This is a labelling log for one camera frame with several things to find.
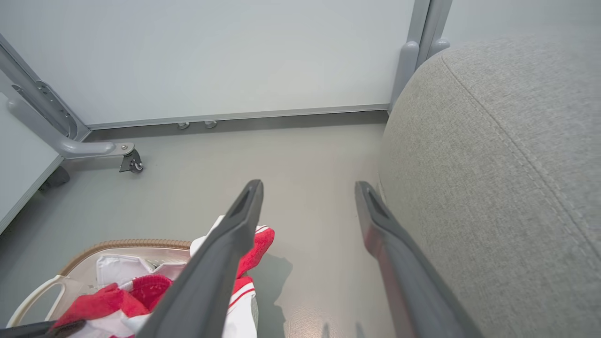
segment gray metal frame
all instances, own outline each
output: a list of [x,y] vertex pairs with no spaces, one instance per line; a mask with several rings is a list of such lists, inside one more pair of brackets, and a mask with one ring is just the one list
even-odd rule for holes
[[413,3],[413,12],[411,14],[411,23],[407,33],[407,42],[401,47],[398,56],[397,74],[392,86],[392,96],[388,113],[394,108],[399,95],[403,91],[407,82],[417,69],[418,55],[421,42],[423,40],[424,26],[428,15],[430,0],[415,0]]
[[25,99],[10,99],[8,110],[66,159],[126,155],[133,143],[83,143],[90,130],[60,97],[43,82],[0,35],[0,70]]
[[453,0],[415,0],[407,43],[401,48],[388,113],[417,68],[432,55],[450,47],[442,38]]
[[424,33],[419,44],[419,55],[416,68],[425,60],[441,50],[451,46],[449,41],[442,38],[442,31],[447,22],[453,0],[431,0]]

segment baseboard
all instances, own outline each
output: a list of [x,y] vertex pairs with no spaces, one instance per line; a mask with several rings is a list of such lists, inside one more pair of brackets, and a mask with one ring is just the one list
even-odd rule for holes
[[97,123],[97,124],[89,124],[87,127],[90,130],[96,131],[99,129],[152,126],[152,125],[156,125],[156,124],[239,120],[242,118],[335,114],[338,112],[376,111],[376,110],[387,110],[388,107],[389,107],[388,103],[383,103],[383,104],[378,104],[378,105],[358,105],[358,106],[339,106],[339,107],[326,107],[326,108],[237,112],[237,113],[232,113],[232,114],[213,114],[213,115],[198,115],[198,116],[185,116],[185,117],[154,118],[154,119],[149,119],[149,120],[137,120],[137,121]]
[[58,168],[58,166],[61,165],[63,160],[64,158],[62,156],[57,156],[56,159],[52,161],[50,165],[46,168],[46,170],[44,170],[40,177],[38,177],[38,179],[35,180],[35,182],[29,187],[29,189],[27,189],[23,196],[21,196],[19,201],[17,201],[17,204],[15,204],[13,208],[10,209],[10,211],[8,211],[8,213],[4,216],[2,221],[0,221],[0,233],[2,233],[4,229],[8,227],[8,225],[12,222],[14,217],[19,213],[19,211],[21,211],[21,209],[23,209],[25,204],[27,204],[29,199],[35,194],[35,192],[42,185],[42,183],[44,183],[44,181],[50,176],[50,174],[52,174],[56,170],[56,168]]

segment white wall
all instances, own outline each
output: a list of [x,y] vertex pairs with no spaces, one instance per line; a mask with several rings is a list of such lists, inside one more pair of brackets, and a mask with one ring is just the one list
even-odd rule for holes
[[1,0],[86,124],[388,104],[413,0]]
[[601,0],[453,0],[442,37],[451,46],[506,34],[601,26]]

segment wall trim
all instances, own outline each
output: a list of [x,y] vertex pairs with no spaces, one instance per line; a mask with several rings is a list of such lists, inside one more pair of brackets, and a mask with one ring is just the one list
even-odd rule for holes
[[378,105],[357,105],[357,106],[339,106],[339,107],[326,107],[326,108],[287,109],[287,110],[274,110],[274,111],[235,112],[235,113],[231,113],[231,114],[212,114],[212,115],[197,115],[197,116],[184,116],[184,117],[152,118],[152,119],[148,119],[148,120],[96,123],[96,124],[88,124],[87,127],[90,130],[96,131],[99,129],[153,126],[156,124],[172,124],[172,123],[203,122],[203,121],[224,121],[224,120],[239,120],[242,118],[335,114],[338,112],[388,110],[389,106],[390,106],[390,104],[388,104],[388,103],[382,103],[382,104],[378,104]]

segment gray floor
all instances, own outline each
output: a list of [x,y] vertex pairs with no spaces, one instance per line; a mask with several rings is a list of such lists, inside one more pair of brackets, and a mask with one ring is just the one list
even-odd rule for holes
[[133,141],[144,171],[119,173],[118,158],[64,162],[71,182],[36,193],[0,236],[0,321],[95,243],[204,235],[245,183],[260,178],[260,223],[276,236],[251,272],[259,336],[392,337],[353,196],[356,180],[376,181],[386,118],[360,112],[96,132],[94,140]]

